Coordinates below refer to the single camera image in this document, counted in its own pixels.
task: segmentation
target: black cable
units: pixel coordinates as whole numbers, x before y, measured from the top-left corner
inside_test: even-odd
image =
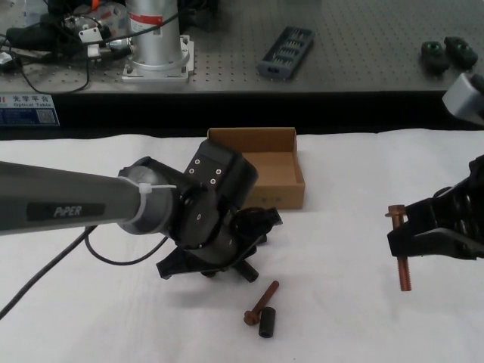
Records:
[[[64,251],[59,253],[52,261],[50,261],[43,269],[37,272],[33,278],[29,280],[14,296],[12,300],[0,311],[0,320],[2,320],[15,306],[18,302],[23,298],[23,296],[32,288],[33,285],[36,284],[41,278],[44,277],[47,272],[52,270],[53,267],[56,266],[65,256],[69,253],[73,252],[74,249],[79,246],[86,237],[88,237],[95,229],[97,225],[92,227],[87,227],[81,234],[76,238],[74,242],[72,242]]]
[[[85,19],[89,19],[89,20],[94,21],[98,26],[103,26],[103,24],[101,24],[99,22],[99,20],[97,20],[95,17],[90,17],[88,15],[81,15],[81,14],[79,14],[79,15],[74,14],[74,17],[83,17]]]
[[[105,262],[105,263],[107,263],[109,265],[115,265],[115,266],[131,266],[131,265],[136,265],[137,263],[143,262],[144,260],[149,259],[150,257],[152,257],[152,255],[155,254],[155,252],[158,251],[161,248],[161,246],[164,245],[165,242],[167,242],[167,240],[168,240],[168,237],[164,237],[161,240],[161,242],[159,242],[149,253],[147,253],[146,255],[144,255],[142,257],[140,257],[139,259],[135,259],[133,261],[127,261],[127,262],[117,262],[117,261],[112,261],[110,259],[107,259],[106,257],[103,257],[99,253],[97,253],[96,251],[94,251],[94,249],[92,248],[91,242],[89,241],[89,236],[86,236],[84,238],[85,246],[88,248],[88,251],[96,259],[99,259],[102,262]]]
[[[12,58],[14,59],[15,61],[15,55],[14,53],[11,54]],[[90,60],[88,59],[86,62],[85,62],[85,83],[83,85],[81,85],[79,88],[76,88],[76,89],[73,89],[71,91],[65,91],[65,92],[44,92],[44,91],[39,91],[31,82],[30,82],[30,79],[29,77],[27,77],[27,75],[25,74],[25,72],[23,71],[23,68],[22,67],[18,67],[18,70],[20,72],[20,74],[22,75],[23,79],[25,79],[25,82],[27,82],[27,85],[30,86],[30,88],[32,90],[34,90],[35,92],[37,93],[40,93],[42,95],[50,95],[50,96],[57,96],[57,95],[69,95],[71,93],[74,93],[74,92],[78,92],[78,91],[82,91],[84,88],[86,88],[89,83],[91,82],[91,77],[89,75],[89,62]]]

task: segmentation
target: black cylinder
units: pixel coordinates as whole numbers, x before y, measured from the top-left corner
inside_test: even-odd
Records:
[[[259,335],[262,338],[272,338],[274,335],[275,309],[266,306],[260,315]]]
[[[239,274],[249,282],[254,282],[259,277],[259,273],[246,260],[240,261],[234,266]]]

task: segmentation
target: robotic arm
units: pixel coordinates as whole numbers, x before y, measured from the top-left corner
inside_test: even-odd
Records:
[[[462,73],[443,97],[449,113],[484,125],[484,78]],[[394,229],[388,233],[392,255],[399,260],[400,285],[409,291],[407,258],[443,255],[484,258],[484,155],[469,164],[470,176],[454,187],[409,206],[391,206]]]
[[[257,180],[241,154],[204,141],[185,173],[149,157],[118,178],[0,163],[0,234],[117,223],[131,234],[162,233],[175,250],[157,264],[162,278],[236,268],[274,225],[275,209],[242,209]]]

